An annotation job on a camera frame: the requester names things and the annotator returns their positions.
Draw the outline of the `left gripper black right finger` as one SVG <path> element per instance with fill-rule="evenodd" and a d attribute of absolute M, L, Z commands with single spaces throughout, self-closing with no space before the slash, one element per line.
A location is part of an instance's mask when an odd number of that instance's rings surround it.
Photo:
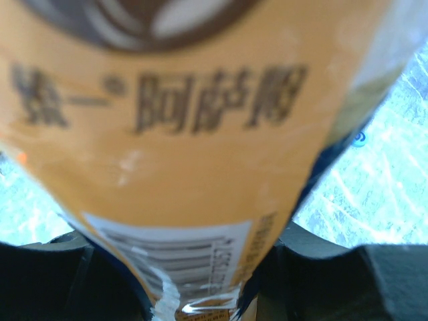
<path fill-rule="evenodd" d="M 347 249 L 291 222 L 260 266 L 257 320 L 426 320 L 427 246 Z"/>

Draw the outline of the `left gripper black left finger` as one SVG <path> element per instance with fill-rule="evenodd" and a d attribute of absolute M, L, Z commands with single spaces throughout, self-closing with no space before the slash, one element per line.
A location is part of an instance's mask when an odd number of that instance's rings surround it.
<path fill-rule="evenodd" d="M 82 234 L 1 244 L 2 320 L 150 320 L 150 300 L 111 253 Z"/>

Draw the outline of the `orange drink bottle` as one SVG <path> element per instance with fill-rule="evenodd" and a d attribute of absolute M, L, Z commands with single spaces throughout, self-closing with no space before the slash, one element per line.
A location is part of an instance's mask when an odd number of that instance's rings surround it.
<path fill-rule="evenodd" d="M 151 320 L 254 320 L 256 267 L 426 39 L 426 1 L 2 1 L 1 148 Z"/>

